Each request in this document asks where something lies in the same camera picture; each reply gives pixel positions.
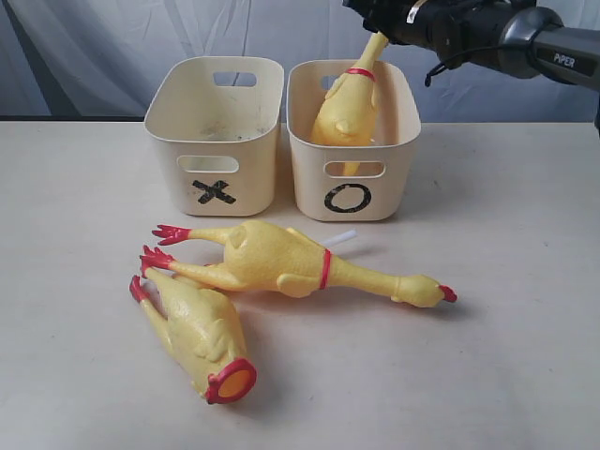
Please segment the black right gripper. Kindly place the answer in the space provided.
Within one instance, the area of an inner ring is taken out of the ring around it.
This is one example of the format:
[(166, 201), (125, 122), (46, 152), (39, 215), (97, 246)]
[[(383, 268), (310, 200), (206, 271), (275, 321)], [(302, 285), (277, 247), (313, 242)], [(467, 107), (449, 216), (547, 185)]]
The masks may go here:
[(390, 43), (431, 50), (448, 64), (496, 64), (496, 47), (509, 22), (506, 1), (349, 0), (342, 5)]

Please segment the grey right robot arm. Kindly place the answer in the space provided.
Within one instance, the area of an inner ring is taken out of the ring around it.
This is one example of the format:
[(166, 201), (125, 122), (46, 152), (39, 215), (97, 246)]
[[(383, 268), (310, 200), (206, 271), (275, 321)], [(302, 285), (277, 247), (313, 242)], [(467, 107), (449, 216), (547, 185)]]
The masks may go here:
[(398, 49), (429, 122), (599, 124), (599, 28), (535, 1), (346, 1)]

